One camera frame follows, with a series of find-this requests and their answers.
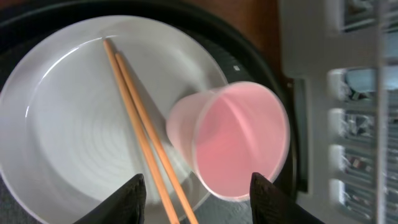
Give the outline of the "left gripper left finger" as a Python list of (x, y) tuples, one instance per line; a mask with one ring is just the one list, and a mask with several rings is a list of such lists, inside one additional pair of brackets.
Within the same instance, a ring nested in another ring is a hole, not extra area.
[(144, 176), (137, 174), (74, 224), (143, 224), (146, 195)]

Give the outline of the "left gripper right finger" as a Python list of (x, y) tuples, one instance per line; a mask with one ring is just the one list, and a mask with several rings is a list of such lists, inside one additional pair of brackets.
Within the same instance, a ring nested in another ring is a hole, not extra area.
[(323, 224), (258, 172), (252, 173), (249, 196), (253, 224)]

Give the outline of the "wooden chopstick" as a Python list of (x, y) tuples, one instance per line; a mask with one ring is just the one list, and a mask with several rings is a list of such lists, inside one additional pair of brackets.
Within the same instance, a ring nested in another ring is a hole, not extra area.
[(132, 99), (135, 102), (135, 106), (138, 110), (138, 113), (140, 114), (140, 118), (141, 118), (144, 126), (146, 127), (146, 131), (153, 142), (153, 145), (155, 147), (155, 150), (157, 151), (158, 157), (159, 157), (159, 159), (169, 177), (171, 184), (173, 185), (173, 187), (175, 189), (175, 192), (180, 200), (180, 203), (182, 204), (182, 207), (187, 215), (187, 218), (190, 220), (190, 223), (198, 224), (198, 220), (193, 212), (193, 209), (192, 209), (191, 205), (189, 204), (187, 196), (185, 195), (185, 192), (183, 191), (182, 186), (180, 185), (180, 182), (178, 181), (177, 175), (169, 161), (169, 158), (166, 155), (164, 147), (160, 141), (159, 135), (157, 134), (157, 131), (155, 130), (155, 127), (150, 119), (150, 116), (141, 100), (140, 94), (130, 76), (130, 73), (127, 69), (127, 65), (124, 62), (120, 53), (116, 53), (115, 57), (116, 57), (116, 60), (118, 61), (118, 64), (121, 68), (122, 74), (126, 81), (126, 85), (129, 88), (129, 92), (132, 96)]
[(113, 52), (113, 48), (111, 44), (108, 42), (107, 39), (104, 39), (103, 41), (104, 49), (106, 51), (106, 54), (108, 56), (109, 62), (112, 66), (114, 76), (116, 77), (116, 81), (118, 83), (119, 91), (121, 93), (123, 102), (126, 107), (126, 111), (129, 115), (129, 119), (131, 121), (132, 127), (134, 128), (134, 132), (136, 134), (136, 138), (139, 142), (139, 145), (141, 147), (141, 150), (143, 152), (143, 155), (145, 157), (145, 160), (147, 162), (147, 166), (149, 167), (150, 173), (152, 175), (152, 178), (155, 182), (155, 185), (157, 187), (157, 191), (160, 195), (162, 204), (165, 208), (166, 214), (169, 218), (169, 222), (172, 224), (179, 224), (179, 219), (178, 216), (175, 212), (174, 206), (172, 204), (172, 201), (170, 199), (169, 193), (167, 191), (167, 188), (165, 186), (164, 180), (162, 178), (162, 175), (160, 173), (160, 170), (157, 166), (157, 163), (155, 161), (155, 157), (152, 153), (152, 149), (150, 147), (150, 144), (146, 138), (145, 131), (142, 127), (141, 124), (141, 119), (139, 118), (139, 115), (137, 113), (136, 107), (134, 105), (134, 102), (132, 100), (131, 94), (129, 92), (129, 89), (126, 85), (125, 79), (123, 77), (123, 74), (121, 72), (121, 69), (119, 67), (119, 64), (116, 60), (115, 53)]

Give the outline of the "pink cup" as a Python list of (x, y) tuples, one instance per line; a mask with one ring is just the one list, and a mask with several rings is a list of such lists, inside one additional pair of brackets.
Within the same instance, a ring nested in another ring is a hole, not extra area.
[(290, 146), (287, 112), (269, 88), (235, 82), (179, 100), (166, 133), (203, 186), (227, 201), (249, 199), (252, 173), (271, 182)]

